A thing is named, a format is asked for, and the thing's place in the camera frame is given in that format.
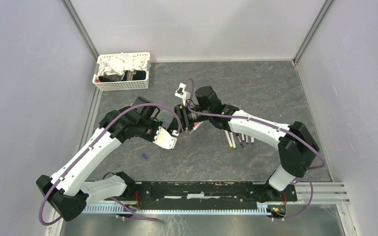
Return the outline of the yellow capped white marker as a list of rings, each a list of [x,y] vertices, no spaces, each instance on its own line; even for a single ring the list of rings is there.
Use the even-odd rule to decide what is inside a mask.
[[[232,142],[232,146],[233,146],[233,148],[236,149],[237,146],[236,146],[236,142],[235,142],[235,139],[234,139],[233,133],[230,132],[230,133],[229,133],[229,136],[230,136],[230,139],[231,139],[231,142]]]

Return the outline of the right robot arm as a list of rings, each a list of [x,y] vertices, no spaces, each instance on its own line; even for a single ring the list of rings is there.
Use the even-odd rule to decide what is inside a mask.
[[[177,117],[168,131],[177,136],[179,126],[182,131],[191,131],[195,124],[208,121],[227,133],[243,134],[274,147],[279,152],[280,165],[264,188],[269,200],[276,201],[282,197],[288,185],[312,168],[316,157],[322,158],[318,145],[304,124],[298,121],[282,124],[255,117],[236,106],[222,103],[211,86],[196,90],[198,103],[194,105],[186,86],[181,83],[175,91],[182,104],[175,106]]]

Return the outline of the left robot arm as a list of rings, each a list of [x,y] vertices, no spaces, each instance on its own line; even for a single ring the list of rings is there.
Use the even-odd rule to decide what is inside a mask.
[[[144,97],[138,97],[132,106],[107,113],[86,144],[57,172],[41,175],[36,185],[43,195],[38,219],[44,226],[43,210],[49,204],[59,219],[71,221],[86,206],[111,198],[130,200],[135,187],[128,180],[113,176],[87,182],[89,175],[115,149],[131,138],[142,138],[164,149],[174,148],[177,135],[183,131],[177,112]]]

